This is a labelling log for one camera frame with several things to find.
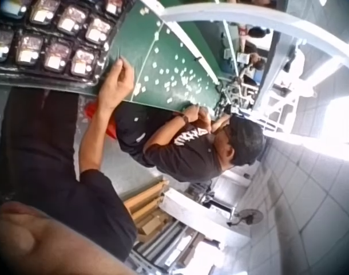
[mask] red stool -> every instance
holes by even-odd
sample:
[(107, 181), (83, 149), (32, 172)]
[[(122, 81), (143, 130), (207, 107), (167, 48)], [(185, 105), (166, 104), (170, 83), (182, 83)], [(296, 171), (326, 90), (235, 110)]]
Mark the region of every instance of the red stool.
[[(97, 102), (91, 102), (89, 103), (86, 107), (85, 107), (85, 115), (86, 117), (88, 117), (89, 119), (92, 119), (94, 113), (97, 110)], [(108, 136), (110, 136), (113, 139), (117, 139), (116, 136), (116, 124), (115, 121), (113, 119), (110, 119), (110, 122), (108, 123), (107, 126), (107, 130), (106, 130), (106, 134)]]

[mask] seated worker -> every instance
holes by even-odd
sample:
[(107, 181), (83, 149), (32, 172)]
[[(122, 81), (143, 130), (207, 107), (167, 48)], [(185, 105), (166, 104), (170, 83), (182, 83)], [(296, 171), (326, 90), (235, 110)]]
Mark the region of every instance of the seated worker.
[[(33, 207), (84, 235), (119, 260), (127, 258), (136, 240), (136, 228), (110, 179), (100, 172), (100, 166), (109, 119), (115, 107), (132, 92), (133, 81), (133, 68), (126, 61), (117, 61), (100, 90), (98, 110), (81, 142), (79, 180), (73, 160), (78, 95), (50, 91), (46, 96), (41, 89), (12, 88), (0, 142), (0, 205), (8, 199), (25, 206), (9, 209), (16, 216), (6, 218), (8, 221), (13, 223), (16, 219), (16, 226), (18, 221), (33, 222), (33, 217), (22, 215), (30, 214), (28, 209)], [(35, 226), (38, 228), (34, 225), (29, 228), (30, 234), (20, 229), (16, 241), (24, 234), (26, 238), (35, 238), (35, 241), (26, 239), (31, 243), (21, 243), (20, 248), (29, 251), (35, 245), (37, 254), (40, 236), (34, 232), (39, 232), (39, 222)], [(48, 240), (46, 245), (54, 246)], [(55, 256), (62, 253), (63, 257), (64, 249), (60, 247)], [(23, 254), (14, 256), (23, 258)]]
[(276, 2), (274, 0), (227, 0), (228, 3), (249, 4), (262, 7), (270, 7), (274, 9)]
[[(116, 245), (118, 249), (121, 246), (119, 242)], [(0, 274), (136, 273), (96, 243), (46, 213), (22, 203), (7, 202), (0, 208)]]
[(183, 113), (123, 102), (114, 112), (120, 148), (145, 167), (180, 182), (204, 182), (233, 166), (252, 164), (261, 153), (261, 127), (233, 116), (213, 128), (204, 108)]

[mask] skin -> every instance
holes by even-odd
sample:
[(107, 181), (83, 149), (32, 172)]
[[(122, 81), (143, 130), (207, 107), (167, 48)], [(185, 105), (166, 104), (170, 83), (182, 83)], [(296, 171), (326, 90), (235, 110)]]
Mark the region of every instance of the skin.
[(18, 202), (0, 208), (0, 253), (17, 274), (134, 274), (92, 241)]
[[(118, 60), (100, 90), (98, 110), (82, 140), (80, 172), (100, 169), (111, 114), (133, 87), (133, 68), (127, 61)], [(134, 274), (84, 236), (18, 202), (0, 208), (0, 253), (18, 274)]]

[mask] green workbench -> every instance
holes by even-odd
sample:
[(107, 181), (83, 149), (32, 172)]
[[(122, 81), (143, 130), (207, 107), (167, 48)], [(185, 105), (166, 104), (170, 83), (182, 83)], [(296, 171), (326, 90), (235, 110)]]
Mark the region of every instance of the green workbench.
[[(187, 28), (192, 36), (197, 37), (196, 44), (202, 44), (196, 27), (190, 25)], [(214, 108), (219, 100), (220, 95), (204, 68), (177, 36), (140, 1), (126, 15), (113, 41), (110, 63), (119, 55), (135, 68), (136, 88), (126, 99), (128, 101), (180, 111), (189, 103)], [(216, 69), (216, 62), (211, 61)], [(99, 87), (70, 88), (69, 91), (96, 95)]]

